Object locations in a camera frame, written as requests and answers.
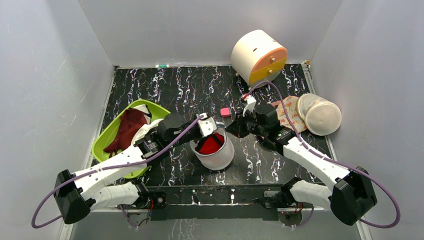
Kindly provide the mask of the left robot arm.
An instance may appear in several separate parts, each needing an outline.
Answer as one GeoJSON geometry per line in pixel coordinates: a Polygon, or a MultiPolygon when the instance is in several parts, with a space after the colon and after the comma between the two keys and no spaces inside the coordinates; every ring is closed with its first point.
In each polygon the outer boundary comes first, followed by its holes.
{"type": "Polygon", "coordinates": [[[216,129],[215,121],[206,113],[191,122],[170,113],[140,128],[135,142],[108,160],[76,172],[61,171],[52,192],[60,218],[69,225],[96,209],[117,205],[144,208],[150,200],[146,191],[131,182],[115,186],[112,183],[164,157],[171,147],[202,140],[216,129]]]}

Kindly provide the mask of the red bra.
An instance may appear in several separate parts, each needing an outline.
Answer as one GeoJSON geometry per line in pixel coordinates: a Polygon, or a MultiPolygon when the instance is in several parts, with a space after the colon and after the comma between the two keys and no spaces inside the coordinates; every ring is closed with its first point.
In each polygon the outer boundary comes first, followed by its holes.
{"type": "Polygon", "coordinates": [[[206,138],[201,139],[195,151],[201,155],[210,155],[216,153],[225,143],[223,135],[215,132],[206,138]]]}

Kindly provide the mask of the white mesh laundry bag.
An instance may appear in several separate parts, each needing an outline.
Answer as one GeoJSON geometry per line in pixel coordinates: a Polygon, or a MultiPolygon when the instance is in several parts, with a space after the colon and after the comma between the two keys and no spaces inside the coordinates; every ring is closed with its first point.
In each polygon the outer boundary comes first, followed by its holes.
{"type": "Polygon", "coordinates": [[[224,145],[215,153],[209,155],[199,154],[195,151],[198,141],[191,141],[189,143],[191,151],[195,154],[201,164],[209,170],[218,171],[223,170],[230,165],[233,161],[235,150],[233,143],[229,139],[226,131],[223,128],[218,128],[214,133],[219,133],[224,136],[224,145]]]}

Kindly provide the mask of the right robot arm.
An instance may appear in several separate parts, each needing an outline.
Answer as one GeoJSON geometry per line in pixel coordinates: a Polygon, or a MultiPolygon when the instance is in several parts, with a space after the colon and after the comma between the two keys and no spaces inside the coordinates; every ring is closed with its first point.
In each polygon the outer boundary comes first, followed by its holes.
{"type": "Polygon", "coordinates": [[[322,184],[316,184],[292,178],[277,195],[283,205],[310,203],[330,210],[342,223],[352,226],[378,202],[368,178],[313,154],[313,147],[303,146],[293,130],[281,125],[271,104],[238,112],[225,130],[237,138],[257,136],[266,148],[298,163],[321,180],[322,184]]]}

